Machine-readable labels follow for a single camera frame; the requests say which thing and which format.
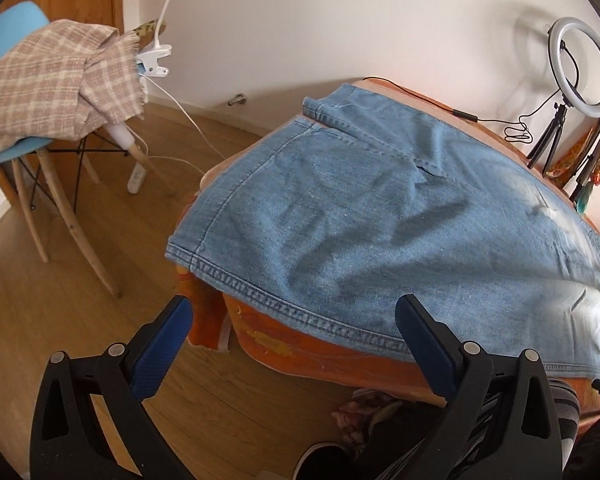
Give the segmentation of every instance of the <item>power strip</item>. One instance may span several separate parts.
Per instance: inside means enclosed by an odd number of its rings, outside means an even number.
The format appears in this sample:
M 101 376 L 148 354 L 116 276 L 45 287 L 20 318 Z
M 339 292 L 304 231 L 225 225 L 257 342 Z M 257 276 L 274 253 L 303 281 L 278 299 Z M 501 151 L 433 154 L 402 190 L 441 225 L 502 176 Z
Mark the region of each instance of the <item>power strip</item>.
M 131 173 L 131 177 L 129 178 L 129 182 L 126 184 L 126 190 L 132 195 L 138 194 L 140 188 L 142 187 L 142 183 L 144 182 L 144 178 L 146 177 L 146 169 L 143 168 L 139 162 L 136 162 L 136 166 Z

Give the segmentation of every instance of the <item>plaid blanket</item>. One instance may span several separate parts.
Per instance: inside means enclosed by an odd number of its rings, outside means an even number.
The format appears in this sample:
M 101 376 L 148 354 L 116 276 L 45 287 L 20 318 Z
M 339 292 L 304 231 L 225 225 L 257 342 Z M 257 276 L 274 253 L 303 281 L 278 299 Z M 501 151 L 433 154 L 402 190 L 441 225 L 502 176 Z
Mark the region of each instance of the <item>plaid blanket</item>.
M 142 113 L 138 36 L 57 20 L 0 58 L 0 152 L 23 137 L 77 140 Z

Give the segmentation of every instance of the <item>chair backrest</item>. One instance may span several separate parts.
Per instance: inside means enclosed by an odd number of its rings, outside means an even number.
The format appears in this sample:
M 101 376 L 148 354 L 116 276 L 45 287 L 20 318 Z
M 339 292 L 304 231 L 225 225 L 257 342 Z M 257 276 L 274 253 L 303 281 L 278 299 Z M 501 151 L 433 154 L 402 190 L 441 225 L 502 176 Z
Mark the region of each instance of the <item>chair backrest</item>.
M 33 2 L 22 2 L 0 13 L 0 58 L 33 31 L 49 24 Z

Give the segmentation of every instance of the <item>teal tassel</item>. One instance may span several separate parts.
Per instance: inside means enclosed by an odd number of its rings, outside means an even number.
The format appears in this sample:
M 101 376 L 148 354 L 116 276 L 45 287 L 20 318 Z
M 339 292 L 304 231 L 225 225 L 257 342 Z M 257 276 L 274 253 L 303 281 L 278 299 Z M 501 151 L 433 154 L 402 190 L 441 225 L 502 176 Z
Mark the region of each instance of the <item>teal tassel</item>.
M 589 180 L 578 193 L 578 197 L 576 199 L 576 211 L 581 215 L 584 215 L 584 211 L 587 209 L 587 204 L 589 204 L 589 198 L 591 197 L 592 192 L 593 182 Z

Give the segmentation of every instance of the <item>white clip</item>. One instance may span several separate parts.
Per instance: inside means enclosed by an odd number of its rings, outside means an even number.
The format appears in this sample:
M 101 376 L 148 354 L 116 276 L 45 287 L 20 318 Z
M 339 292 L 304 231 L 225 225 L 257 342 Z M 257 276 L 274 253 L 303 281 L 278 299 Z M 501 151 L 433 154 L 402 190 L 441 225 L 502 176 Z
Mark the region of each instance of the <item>white clip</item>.
M 151 77 L 165 77 L 169 69 L 158 64 L 162 57 L 171 55 L 171 45 L 155 46 L 153 43 L 136 54 L 136 61 L 144 67 L 144 74 Z

